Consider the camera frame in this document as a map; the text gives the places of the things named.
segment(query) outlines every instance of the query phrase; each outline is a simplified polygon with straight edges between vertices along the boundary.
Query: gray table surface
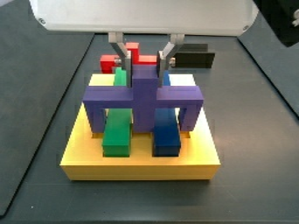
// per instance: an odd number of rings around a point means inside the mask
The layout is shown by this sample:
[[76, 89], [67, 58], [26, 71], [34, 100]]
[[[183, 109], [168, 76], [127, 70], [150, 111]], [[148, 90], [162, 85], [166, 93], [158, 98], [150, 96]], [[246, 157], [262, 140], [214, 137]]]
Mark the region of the gray table surface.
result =
[[[166, 36], [127, 35], [143, 54]], [[216, 52], [212, 69], [194, 74], [222, 167], [211, 181], [70, 181], [59, 166], [100, 54], [114, 53], [98, 35], [51, 122], [39, 153], [3, 223], [100, 221], [299, 221], [299, 125], [236, 38], [187, 37]]]

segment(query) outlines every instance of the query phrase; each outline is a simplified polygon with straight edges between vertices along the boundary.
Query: white object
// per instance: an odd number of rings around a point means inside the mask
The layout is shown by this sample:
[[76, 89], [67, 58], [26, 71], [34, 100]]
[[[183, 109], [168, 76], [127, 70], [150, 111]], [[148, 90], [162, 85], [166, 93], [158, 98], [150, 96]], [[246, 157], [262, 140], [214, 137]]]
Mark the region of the white object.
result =
[[31, 0], [48, 30], [238, 36], [253, 25], [251, 0]]
[[299, 25], [299, 10], [295, 11], [294, 13], [294, 19], [295, 21], [293, 22], [294, 26]]

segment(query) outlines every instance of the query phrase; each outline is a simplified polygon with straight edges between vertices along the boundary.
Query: green block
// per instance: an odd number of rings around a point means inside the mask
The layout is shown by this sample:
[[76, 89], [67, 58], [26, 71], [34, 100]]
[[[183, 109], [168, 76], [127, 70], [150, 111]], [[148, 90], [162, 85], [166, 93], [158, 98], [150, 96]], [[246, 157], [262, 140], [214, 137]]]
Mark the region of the green block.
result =
[[[116, 69], [115, 86], [127, 84], [127, 72]], [[103, 138], [104, 157], [130, 157], [131, 148], [131, 109], [112, 108], [107, 113], [107, 125]]]

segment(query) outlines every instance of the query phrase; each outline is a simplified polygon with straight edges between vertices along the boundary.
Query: wooden block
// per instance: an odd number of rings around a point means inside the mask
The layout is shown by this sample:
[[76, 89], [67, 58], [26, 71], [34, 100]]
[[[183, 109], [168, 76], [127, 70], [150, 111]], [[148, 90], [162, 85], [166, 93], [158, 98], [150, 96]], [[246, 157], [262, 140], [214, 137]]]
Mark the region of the wooden block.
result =
[[179, 157], [152, 157], [150, 134], [132, 135], [130, 157], [103, 157], [102, 141], [92, 138], [82, 106], [60, 161], [71, 180], [212, 179], [220, 167], [203, 110], [194, 131], [182, 133]]

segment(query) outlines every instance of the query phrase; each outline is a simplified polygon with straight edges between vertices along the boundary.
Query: red block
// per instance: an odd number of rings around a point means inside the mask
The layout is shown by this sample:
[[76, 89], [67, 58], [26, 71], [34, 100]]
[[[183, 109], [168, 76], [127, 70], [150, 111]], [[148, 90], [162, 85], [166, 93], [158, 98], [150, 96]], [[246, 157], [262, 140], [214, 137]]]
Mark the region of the red block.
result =
[[112, 67], [118, 66], [115, 62], [116, 57], [116, 55], [102, 55], [99, 60], [99, 66], [102, 68], [103, 74], [112, 74]]
[[156, 56], [155, 55], [140, 55], [138, 64], [139, 65], [156, 65]]
[[126, 49], [131, 51], [132, 54], [132, 63], [134, 65], [139, 62], [139, 43], [128, 42], [126, 43]]
[[[126, 49], [132, 53], [134, 65], [156, 65], [155, 55], [139, 55], [139, 43], [126, 43]], [[118, 58], [118, 55], [103, 55], [100, 57], [99, 66], [103, 74], [112, 74], [112, 67], [118, 66], [115, 58]]]

